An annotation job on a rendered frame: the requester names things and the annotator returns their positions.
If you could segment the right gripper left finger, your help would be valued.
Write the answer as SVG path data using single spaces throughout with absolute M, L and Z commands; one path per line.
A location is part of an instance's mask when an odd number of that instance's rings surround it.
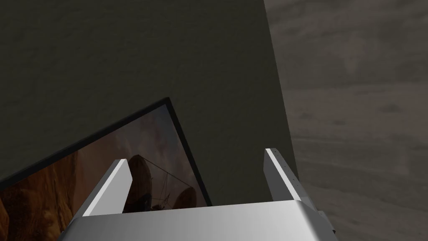
M 72 219 L 122 213 L 131 184 L 128 161 L 114 160 Z

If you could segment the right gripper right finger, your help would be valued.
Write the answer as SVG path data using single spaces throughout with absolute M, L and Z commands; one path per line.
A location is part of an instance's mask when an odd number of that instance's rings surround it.
M 264 150 L 263 171 L 273 201 L 298 200 L 315 210 L 309 195 L 277 149 Z

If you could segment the black framed brown picture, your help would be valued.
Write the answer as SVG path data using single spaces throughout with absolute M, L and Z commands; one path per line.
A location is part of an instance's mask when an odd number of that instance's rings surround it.
M 212 205 L 169 98 L 0 182 L 0 241 L 57 241 L 116 159 L 132 183 L 124 213 Z

